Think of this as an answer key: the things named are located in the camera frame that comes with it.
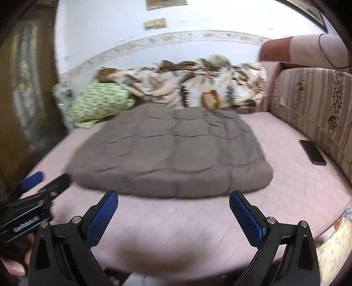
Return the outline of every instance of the bed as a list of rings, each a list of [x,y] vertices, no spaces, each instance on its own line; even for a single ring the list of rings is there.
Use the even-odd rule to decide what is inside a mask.
[[[350,204],[351,184],[329,157],[325,156],[325,167],[311,164],[298,142],[306,137],[271,113],[241,118],[252,128],[274,170],[270,185],[246,198],[279,222],[306,220],[313,237],[319,236]],[[43,171],[45,180],[26,195],[63,173],[74,151],[104,124],[68,135],[32,170]],[[54,201],[52,224],[83,215],[102,196],[101,191],[72,184]],[[256,249],[234,218],[228,196],[184,200],[120,195],[119,207],[92,252],[102,267],[191,280],[241,270]]]

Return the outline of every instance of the wall switch plate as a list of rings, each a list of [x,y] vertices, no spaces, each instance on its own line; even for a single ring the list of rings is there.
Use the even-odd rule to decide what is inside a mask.
[[[146,30],[150,30],[150,29],[160,29],[160,28],[165,28],[166,27],[166,20],[165,18],[161,18],[161,19],[156,19],[156,20],[152,20],[149,22],[145,22],[144,23],[144,28]]]

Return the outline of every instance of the black cable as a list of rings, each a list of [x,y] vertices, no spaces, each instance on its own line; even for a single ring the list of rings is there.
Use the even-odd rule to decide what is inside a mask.
[[[330,64],[331,66],[333,66],[334,68],[336,68],[336,69],[347,69],[347,68],[349,68],[350,66],[352,66],[352,64],[350,64],[349,66],[342,67],[342,68],[338,68],[338,67],[335,67],[335,66],[331,63],[331,61],[329,61],[329,59],[328,59],[328,57],[326,56],[326,54],[325,54],[323,48],[321,47],[320,38],[321,38],[322,35],[326,35],[326,34],[321,34],[321,35],[319,36],[319,39],[318,39],[318,41],[319,41],[319,47],[320,47],[321,51],[323,52],[325,58],[326,58],[327,61],[329,62],[329,64]]]

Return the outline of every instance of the green patterned pillow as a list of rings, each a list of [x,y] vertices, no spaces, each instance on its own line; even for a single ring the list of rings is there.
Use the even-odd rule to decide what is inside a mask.
[[[130,92],[115,83],[100,83],[94,75],[88,87],[80,92],[68,109],[73,124],[90,128],[100,119],[132,108],[134,99]]]

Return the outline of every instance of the metal screw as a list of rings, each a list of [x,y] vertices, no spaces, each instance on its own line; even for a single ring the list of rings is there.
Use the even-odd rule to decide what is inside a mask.
[[[79,223],[81,221],[81,217],[74,217],[73,219],[72,219],[72,222],[73,223]]]
[[[276,219],[275,219],[274,217],[268,217],[266,220],[267,220],[268,223],[270,223],[270,224],[276,224]]]
[[[46,228],[48,226],[48,222],[47,221],[43,221],[41,224],[40,224],[40,227],[41,228]]]
[[[301,226],[303,226],[304,228],[308,227],[308,222],[306,222],[305,220],[301,221]]]

